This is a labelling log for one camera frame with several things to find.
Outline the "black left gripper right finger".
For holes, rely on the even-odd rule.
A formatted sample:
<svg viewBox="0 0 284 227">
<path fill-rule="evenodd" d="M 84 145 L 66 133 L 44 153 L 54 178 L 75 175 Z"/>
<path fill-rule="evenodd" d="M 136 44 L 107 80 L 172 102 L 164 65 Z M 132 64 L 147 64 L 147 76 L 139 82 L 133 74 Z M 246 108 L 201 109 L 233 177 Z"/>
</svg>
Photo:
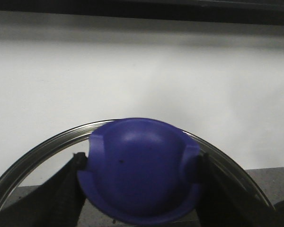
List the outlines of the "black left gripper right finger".
<svg viewBox="0 0 284 227">
<path fill-rule="evenodd" d="M 211 157 L 201 158 L 205 193 L 196 207 L 203 227 L 284 227 L 284 214 L 246 192 L 219 170 Z"/>
</svg>

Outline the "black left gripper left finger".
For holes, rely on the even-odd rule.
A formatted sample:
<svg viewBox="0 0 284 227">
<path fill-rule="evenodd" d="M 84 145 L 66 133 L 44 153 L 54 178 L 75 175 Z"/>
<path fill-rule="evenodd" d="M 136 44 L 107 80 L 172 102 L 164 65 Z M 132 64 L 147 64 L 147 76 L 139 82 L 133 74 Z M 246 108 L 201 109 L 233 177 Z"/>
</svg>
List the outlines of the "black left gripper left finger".
<svg viewBox="0 0 284 227">
<path fill-rule="evenodd" d="M 79 152 L 44 184 L 0 211 L 0 227 L 75 227 L 86 196 L 77 171 L 87 163 Z"/>
</svg>

